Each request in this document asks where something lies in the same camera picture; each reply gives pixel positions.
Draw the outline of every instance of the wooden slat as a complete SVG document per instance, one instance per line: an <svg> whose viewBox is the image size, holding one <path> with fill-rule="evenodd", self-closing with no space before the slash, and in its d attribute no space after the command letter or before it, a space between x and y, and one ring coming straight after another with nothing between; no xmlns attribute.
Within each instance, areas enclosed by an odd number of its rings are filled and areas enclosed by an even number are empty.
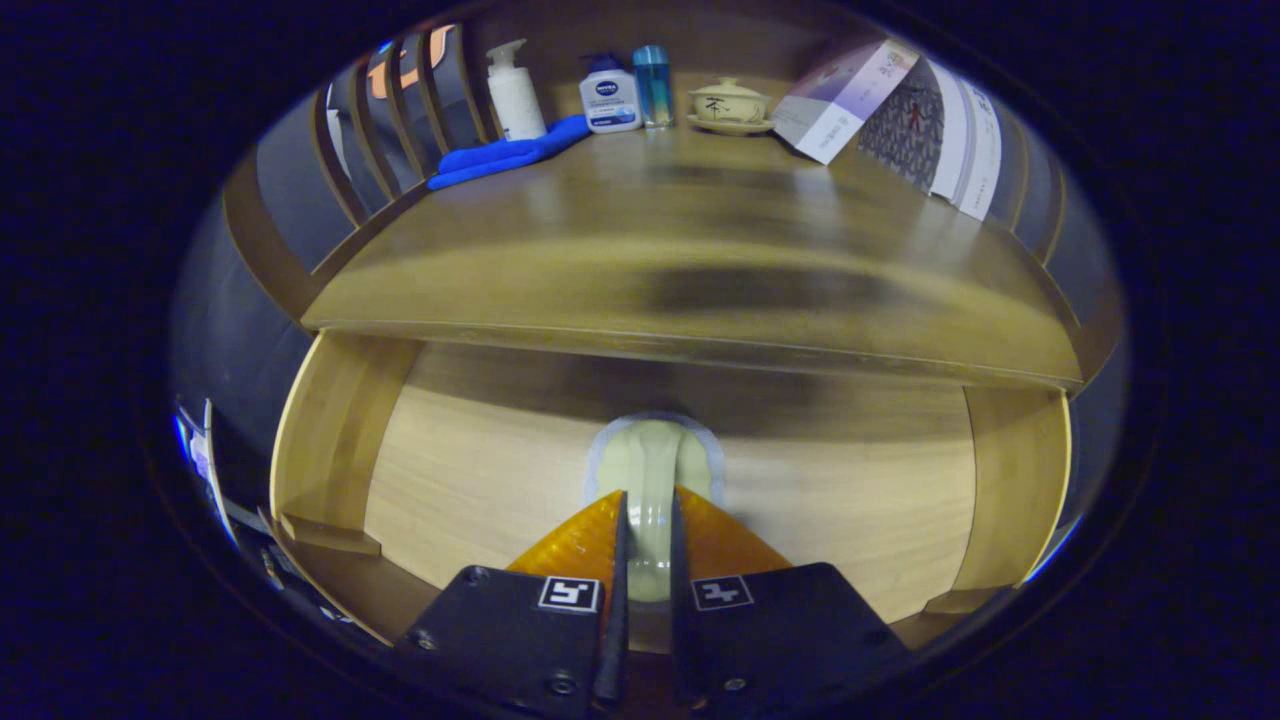
<svg viewBox="0 0 1280 720"><path fill-rule="evenodd" d="M383 430L419 343L320 333L284 404L271 516L362 530Z"/></svg>
<svg viewBox="0 0 1280 720"><path fill-rule="evenodd" d="M223 213L232 245L253 279L289 319L298 323L324 283L289 250L262 201L256 145L248 149L223 186Z"/></svg>
<svg viewBox="0 0 1280 720"><path fill-rule="evenodd" d="M383 63L383 77L387 82L387 100L390 102L392 124L396 126L396 135L399 136L401 147L408 159L408 164L417 173L419 179L426 179L428 172L422 165L426 154L422 150L422 141L413 132L413 119L408 114L408 104L404 101L404 88L401 86L399 56L404 47L404 38L397 37L392 41L390 50L387 51L387 61Z"/></svg>
<svg viewBox="0 0 1280 720"><path fill-rule="evenodd" d="M435 68L430 63L428 49L433 31L424 31L419 36L417 53L413 56L413 67L417 68L417 91L422 96L422 105L426 108L426 118L431 123L431 133L435 135L435 146L440 155L447 155L453 150L453 131L444 120L444 105L440 102L440 91L435 85ZM451 31L460 35L457 29ZM458 58L462 56L460 49L453 50Z"/></svg>
<svg viewBox="0 0 1280 720"><path fill-rule="evenodd" d="M364 530L334 528L333 525L325 525L324 523L314 523L311 520L303 520L302 518L294 518L288 512L280 515L280 527L284 528L284 532L288 533L291 538L307 544L317 544L320 547L328 547L329 550L358 552L362 555L380 555L383 551L381 546L378 544L378 541L366 536Z"/></svg>
<svg viewBox="0 0 1280 720"><path fill-rule="evenodd" d="M467 102L467 109L471 111L471 122L475 124L476 137L480 138L481 143L498 141L502 138L502 133L495 129L493 115L488 111L489 102L486 99L489 97L489 86L484 79L484 67L481 65L479 72L474 72L471 63L467 60L467 23L457 23L454 32L457 35L453 47L458 56L458 70L462 73L462 96Z"/></svg>
<svg viewBox="0 0 1280 720"><path fill-rule="evenodd" d="M966 615L978 610L1005 588L980 588L973 591L951 591L924 605L925 612L959 612Z"/></svg>
<svg viewBox="0 0 1280 720"><path fill-rule="evenodd" d="M1001 228L860 152L593 136L431 193L369 241L315 328L797 370L1078 388L1065 300Z"/></svg>
<svg viewBox="0 0 1280 720"><path fill-rule="evenodd" d="M338 150L333 146L333 136L329 135L329 115L325 108L328 91L329 86L323 86L311 101L311 143L320 160L320 170L324 173L325 182L329 183L329 190L333 191L333 196L338 200L338 205L351 224L358 228L369 220L369 211L365 210L365 204L356 195L356 188L351 184L351 178L347 177L347 172L338 159Z"/></svg>
<svg viewBox="0 0 1280 720"><path fill-rule="evenodd" d="M1050 173L1050 224L1044 232L1044 238L1036 245L1036 259L1041 265L1048 265L1057 250L1057 241L1062 237L1062 227L1066 224L1066 177L1062 176L1062 165L1056 159L1050 158L1052 172Z"/></svg>
<svg viewBox="0 0 1280 720"><path fill-rule="evenodd" d="M297 542L279 523L273 525L271 534L325 600L388 646L394 644L440 594L436 587L380 555Z"/></svg>
<svg viewBox="0 0 1280 720"><path fill-rule="evenodd" d="M977 491L973 534L955 591L1016 585L1057 525L1071 464L1066 397L1057 391L965 388Z"/></svg>
<svg viewBox="0 0 1280 720"><path fill-rule="evenodd" d="M352 120L356 126L356 142L360 145L365 161L374 170L378 187L381 188L388 200L394 200L399 195L399 181L396 179L396 173L392 170L390 163L387 161L387 152L383 150L381 140L378 138L374 118L369 113L369 90L365 87L367 74L369 56L366 55L356 61L347 77L351 101L355 106Z"/></svg>
<svg viewBox="0 0 1280 720"><path fill-rule="evenodd" d="M888 621L951 589L973 519L963 389L883 377L428 343L365 532L438 585L506 566L585 505L582 464L609 420L673 406L719 439L724 509L791 562L832 562Z"/></svg>
<svg viewBox="0 0 1280 720"><path fill-rule="evenodd" d="M950 630L960 620L964 620L964 615L918 612L910 618L890 623L888 628L893 630L893 634L897 635L897 639L902 641L902 644L908 650L919 650L929 644L933 638Z"/></svg>

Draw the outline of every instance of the wooden shelf board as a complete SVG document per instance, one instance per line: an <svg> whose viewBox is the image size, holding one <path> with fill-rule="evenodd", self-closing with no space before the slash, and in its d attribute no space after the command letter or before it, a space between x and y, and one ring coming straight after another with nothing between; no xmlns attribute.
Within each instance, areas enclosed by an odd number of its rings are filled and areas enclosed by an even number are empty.
<svg viewBox="0 0 1280 720"><path fill-rule="evenodd" d="M311 328L1074 389L1061 299L998 231L860 152L677 127L428 195Z"/></svg>
<svg viewBox="0 0 1280 720"><path fill-rule="evenodd" d="M828 561L887 621L951 589L974 512L963 389L428 343L383 436L365 532L444 587L503 568L584 506L612 419L678 407L726 455L726 509L796 564Z"/></svg>

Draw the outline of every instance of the wooden side panel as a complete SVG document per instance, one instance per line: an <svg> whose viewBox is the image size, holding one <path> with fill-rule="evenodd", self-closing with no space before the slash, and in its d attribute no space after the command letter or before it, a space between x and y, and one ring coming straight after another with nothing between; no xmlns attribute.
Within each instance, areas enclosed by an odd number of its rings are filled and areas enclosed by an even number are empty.
<svg viewBox="0 0 1280 720"><path fill-rule="evenodd" d="M952 589L1014 585L1057 525L1071 462L1060 391L966 387L973 424L973 534Z"/></svg>
<svg viewBox="0 0 1280 720"><path fill-rule="evenodd" d="M982 588L975 591L951 591L924 603L925 612L959 612L968 615L978 610L1004 588Z"/></svg>
<svg viewBox="0 0 1280 720"><path fill-rule="evenodd" d="M422 165L426 152L422 150L422 141L413 133L413 120L410 118L404 87L401 85L399 56L403 49L404 38L397 37L387 53L387 61L383 63L387 100L392 109L392 124L396 126L396 135L399 137L401 147L404 149L410 167L417 173L419 179L426 179L426 168Z"/></svg>
<svg viewBox="0 0 1280 720"><path fill-rule="evenodd" d="M380 555L297 542L279 524L273 527L273 536L325 600L388 646L440 594Z"/></svg>
<svg viewBox="0 0 1280 720"><path fill-rule="evenodd" d="M356 65L351 69L351 74L347 77L351 90L351 102L355 108L352 120L356 126L356 142L360 145L360 151L365 155L365 161L374 170L374 179L378 181L378 187L381 188L388 200L393 200L401 193L399 181L396 179L396 173L392 170L390 163L387 161L383 142L378 138L378 128L374 127L374 117L369 111L369 91L365 88L367 76L369 58L366 56L356 61Z"/></svg>
<svg viewBox="0 0 1280 720"><path fill-rule="evenodd" d="M257 146L253 145L223 186L223 213L232 243L262 291L298 323L324 283L307 272L285 245L262 201L257 182Z"/></svg>
<svg viewBox="0 0 1280 720"><path fill-rule="evenodd" d="M324 173L325 182L329 183L329 190L333 191L333 196L338 200L338 205L342 206L342 211L347 214L351 224L358 228L369 220L369 211L365 210L365 204L356 195L356 188L351 184L347 172L342 169L338 149L333 146L333 137L329 135L329 115L325 110L328 90L328 85L320 87L311 100L311 143L315 146L320 170Z"/></svg>
<svg viewBox="0 0 1280 720"><path fill-rule="evenodd" d="M910 618L902 618L897 623L890 623L888 629L893 630L893 634L897 635L897 639L902 641L902 644L908 650L919 650L933 638L950 630L963 619L964 615L916 612Z"/></svg>
<svg viewBox="0 0 1280 720"><path fill-rule="evenodd" d="M271 456L271 516L362 530L383 430L421 343L321 333L289 392Z"/></svg>
<svg viewBox="0 0 1280 720"><path fill-rule="evenodd" d="M307 544L317 544L330 550L358 552L362 555L380 555L383 551L383 547L378 544L378 541L366 536L364 530L334 528L333 525L325 525L324 523L314 523L311 520L303 520L302 518L294 518L288 512L280 516L280 527L284 528L284 532L288 533L291 538Z"/></svg>

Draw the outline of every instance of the blue bottle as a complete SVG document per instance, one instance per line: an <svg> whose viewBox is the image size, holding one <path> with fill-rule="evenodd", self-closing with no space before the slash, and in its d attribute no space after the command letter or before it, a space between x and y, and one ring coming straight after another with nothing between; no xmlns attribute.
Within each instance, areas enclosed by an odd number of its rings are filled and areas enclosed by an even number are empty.
<svg viewBox="0 0 1280 720"><path fill-rule="evenodd" d="M671 113L671 65L667 51L660 45L645 45L631 55L636 85L640 86L640 108L645 128L669 128L675 120Z"/></svg>

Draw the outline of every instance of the wooden cabinet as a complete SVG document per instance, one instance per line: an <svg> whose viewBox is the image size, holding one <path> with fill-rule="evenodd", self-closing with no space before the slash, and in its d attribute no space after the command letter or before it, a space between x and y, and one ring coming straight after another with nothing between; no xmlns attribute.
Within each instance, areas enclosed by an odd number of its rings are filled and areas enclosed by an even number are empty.
<svg viewBox="0 0 1280 720"><path fill-rule="evenodd" d="M726 42L769 5L724 10ZM526 12L530 47L554 47ZM472 54L507 22L453 19ZM801 26L744 77L785 90L824 37ZM677 95L710 69L695 50ZM540 92L563 114L553 65ZM1014 234L1023 199L979 223L854 147L823 167L773 137L591 136L440 192L389 187L314 270L291 265L257 182L250 156L224 192L237 246L316 333L273 530L387 643L458 569L506 566L581 509L609 420L668 409L719 438L726 510L792 562L832 562L918 647L1036 568L1071 471L1068 400L1123 332L1114 278L1082 327Z"/></svg>

